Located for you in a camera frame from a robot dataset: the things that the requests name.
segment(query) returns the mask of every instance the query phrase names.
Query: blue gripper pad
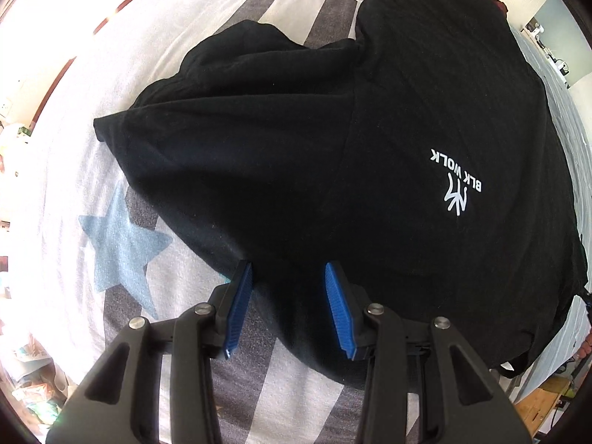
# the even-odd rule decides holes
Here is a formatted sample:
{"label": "blue gripper pad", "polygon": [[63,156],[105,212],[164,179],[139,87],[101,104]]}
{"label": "blue gripper pad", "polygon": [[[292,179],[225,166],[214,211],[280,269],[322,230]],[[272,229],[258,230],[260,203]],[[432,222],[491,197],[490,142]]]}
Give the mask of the blue gripper pad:
{"label": "blue gripper pad", "polygon": [[240,276],[239,286],[232,301],[226,323],[226,338],[222,350],[227,359],[239,346],[239,338],[245,323],[245,316],[253,292],[253,266],[248,262]]}
{"label": "blue gripper pad", "polygon": [[339,278],[333,265],[325,265],[325,289],[329,298],[333,322],[337,330],[339,345],[347,354],[347,358],[353,359],[356,354],[354,341],[353,317],[343,294]]}

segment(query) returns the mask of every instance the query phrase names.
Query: star pattern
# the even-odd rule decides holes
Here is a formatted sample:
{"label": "star pattern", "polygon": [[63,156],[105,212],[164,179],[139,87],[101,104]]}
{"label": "star pattern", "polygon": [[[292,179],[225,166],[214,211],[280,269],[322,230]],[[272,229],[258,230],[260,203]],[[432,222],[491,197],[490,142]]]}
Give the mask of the star pattern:
{"label": "star pattern", "polygon": [[171,244],[172,237],[130,221],[123,183],[115,189],[106,216],[80,215],[78,220],[95,249],[95,292],[122,284],[158,319],[144,268]]}

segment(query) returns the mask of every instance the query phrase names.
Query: triangular cutout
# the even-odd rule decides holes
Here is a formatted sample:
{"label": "triangular cutout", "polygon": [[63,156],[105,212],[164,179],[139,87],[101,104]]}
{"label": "triangular cutout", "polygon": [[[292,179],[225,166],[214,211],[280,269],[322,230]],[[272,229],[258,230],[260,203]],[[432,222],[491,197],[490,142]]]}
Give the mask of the triangular cutout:
{"label": "triangular cutout", "polygon": [[123,383],[129,353],[130,347],[128,344],[121,343],[117,346],[89,384],[85,392],[87,399],[111,405],[119,402],[121,384]]}
{"label": "triangular cutout", "polygon": [[488,401],[493,398],[485,383],[479,377],[464,352],[457,346],[450,348],[452,367],[457,380],[458,400],[463,406]]}

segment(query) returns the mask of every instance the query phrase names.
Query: white stripe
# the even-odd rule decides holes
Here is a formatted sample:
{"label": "white stripe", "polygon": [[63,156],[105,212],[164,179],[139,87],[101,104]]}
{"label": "white stripe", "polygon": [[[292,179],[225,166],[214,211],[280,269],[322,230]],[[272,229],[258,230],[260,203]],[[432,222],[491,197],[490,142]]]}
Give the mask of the white stripe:
{"label": "white stripe", "polygon": [[293,42],[304,44],[325,0],[275,0],[259,20],[279,28]]}
{"label": "white stripe", "polygon": [[343,389],[277,340],[245,444],[311,444]]}
{"label": "white stripe", "polygon": [[353,21],[351,22],[351,27],[349,29],[349,38],[356,40],[356,19],[357,19],[357,11],[360,9],[360,5],[364,0],[357,0],[356,11],[353,13]]}

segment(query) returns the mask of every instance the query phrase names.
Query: human hand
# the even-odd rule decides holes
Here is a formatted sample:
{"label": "human hand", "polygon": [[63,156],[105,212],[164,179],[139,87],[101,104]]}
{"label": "human hand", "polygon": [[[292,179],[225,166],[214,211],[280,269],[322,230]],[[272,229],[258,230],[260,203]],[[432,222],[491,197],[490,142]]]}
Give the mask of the human hand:
{"label": "human hand", "polygon": [[575,353],[575,356],[579,359],[583,359],[588,354],[592,353],[592,331],[588,334],[588,337],[585,338],[584,343],[578,349],[578,352]]}

